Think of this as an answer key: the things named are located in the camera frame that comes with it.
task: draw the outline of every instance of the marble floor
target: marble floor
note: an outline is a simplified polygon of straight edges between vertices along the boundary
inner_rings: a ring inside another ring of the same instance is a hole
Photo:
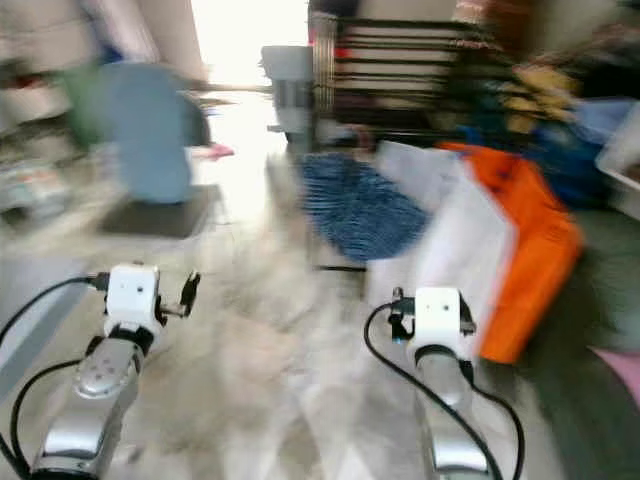
[[[65,172],[75,191],[69,210],[10,235],[6,247],[7,255],[78,257],[92,271],[131,260],[156,264],[165,298],[179,294],[191,270],[203,275],[191,317],[169,323],[147,362],[108,478],[424,480],[414,391],[362,342],[363,279],[310,267],[286,144],[266,131],[271,104],[258,94],[234,99],[210,121],[214,139],[236,155],[195,165],[196,181],[218,184],[223,194],[197,236],[98,233],[117,188],[104,165],[81,163]],[[80,355],[101,327],[102,310],[101,296],[88,293],[34,369]],[[401,359],[385,334],[376,329],[374,341]],[[525,424],[528,478],[562,480],[531,387],[510,371],[485,376]],[[21,437],[28,455],[67,378],[44,380],[27,398]],[[0,424],[5,432],[7,424]],[[13,478],[4,463],[0,478]]]

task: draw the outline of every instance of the white box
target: white box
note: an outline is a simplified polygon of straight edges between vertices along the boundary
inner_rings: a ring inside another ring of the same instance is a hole
[[[308,46],[262,47],[262,66],[273,82],[276,116],[285,132],[304,133],[311,126],[311,105],[300,105],[305,90],[311,96],[312,50]]]
[[[614,179],[611,206],[640,220],[640,182],[624,173],[635,163],[640,164],[640,102],[631,109],[596,159],[598,168]]]

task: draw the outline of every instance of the metal rack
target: metal rack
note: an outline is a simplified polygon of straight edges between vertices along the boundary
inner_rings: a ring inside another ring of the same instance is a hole
[[[539,109],[505,106],[508,96],[534,97],[529,91],[500,90],[505,82],[520,82],[477,25],[326,14],[315,14],[312,21],[319,118],[364,124],[377,139],[424,146],[464,139],[456,126],[477,123],[474,115],[544,117]],[[496,101],[485,105],[486,99]],[[520,143],[526,136],[514,134],[509,141]]]
[[[16,105],[23,107],[28,102],[20,103],[15,95],[18,90],[8,87],[24,73],[26,62],[11,48],[18,37],[12,29],[11,19],[7,6],[0,5],[0,42],[10,46],[0,52],[9,53],[8,56],[0,55],[0,213],[22,209],[29,217],[40,219],[61,212],[70,197],[56,168],[60,158],[51,155],[51,140],[46,138],[49,135],[66,136],[66,124],[62,119],[68,105],[65,101],[62,102],[64,105],[56,104],[56,108],[50,107],[46,111],[36,108],[25,112],[16,108]],[[64,159],[78,155],[72,147],[67,153],[69,155]]]

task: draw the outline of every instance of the fabric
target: fabric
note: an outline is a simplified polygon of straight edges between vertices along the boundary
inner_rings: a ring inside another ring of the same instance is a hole
[[[446,150],[380,144],[380,173],[432,212],[433,219],[401,255],[367,262],[366,300],[373,307],[388,302],[397,286],[405,292],[421,286],[458,288],[478,327],[463,345],[467,356],[474,357],[511,262],[517,232],[459,157]]]
[[[393,257],[427,225],[427,214],[393,183],[349,155],[307,155],[301,173],[315,228],[351,260]]]
[[[607,204],[611,187],[596,167],[601,145],[587,142],[567,127],[544,125],[535,132],[525,153],[542,170],[549,187],[572,208],[599,208]]]
[[[4,134],[15,127],[15,120],[9,115],[7,100],[0,96],[0,134]]]
[[[96,62],[91,62],[61,70],[54,76],[64,87],[71,102],[68,119],[74,140],[84,150],[88,150],[103,138],[103,126],[97,110],[100,67]]]
[[[592,350],[616,372],[640,408],[640,353],[625,355],[597,348]]]
[[[637,22],[613,23],[590,38],[566,68],[582,82],[582,98],[640,99],[640,29]]]
[[[640,353],[640,222],[615,211],[575,213],[590,252],[589,296],[598,303],[599,322],[588,344]]]
[[[211,144],[211,132],[207,116],[200,108],[198,99],[187,92],[181,92],[183,103],[185,147],[199,147]]]
[[[586,100],[575,107],[575,130],[585,141],[606,145],[637,102],[627,98]]]
[[[221,143],[214,143],[211,146],[211,149],[209,151],[209,157],[212,160],[218,160],[219,158],[222,157],[229,157],[231,155],[235,155],[236,152],[234,152],[233,148],[228,147],[227,145],[223,145]]]
[[[514,73],[535,92],[535,100],[522,96],[507,96],[506,107],[525,112],[540,112],[560,121],[570,118],[567,108],[571,95],[577,90],[577,83],[567,75],[546,66],[525,66],[516,68]],[[509,92],[530,93],[521,86],[509,86]],[[531,133],[536,120],[530,116],[512,115],[508,120],[509,130],[517,133]]]
[[[581,251],[581,237],[534,164],[513,154],[463,144],[462,152],[518,228],[516,251],[500,292],[481,355],[517,360]]]
[[[612,211],[583,210],[576,221],[585,251],[536,329],[523,355],[527,379],[549,420],[568,479],[640,478],[640,410],[607,364],[587,345],[607,312],[593,294],[592,260],[640,251],[638,223]]]

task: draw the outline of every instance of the wall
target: wall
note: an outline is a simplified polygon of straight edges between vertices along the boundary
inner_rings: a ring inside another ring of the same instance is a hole
[[[451,20],[456,0],[362,0],[359,15],[392,20]]]
[[[137,0],[162,60],[183,77],[207,81],[190,0]]]
[[[262,47],[307,44],[306,0],[227,0],[224,8],[221,3],[191,0],[202,60],[214,84],[267,86],[259,66]]]
[[[571,47],[620,13],[617,0],[545,0],[541,2],[531,44],[534,52]]]

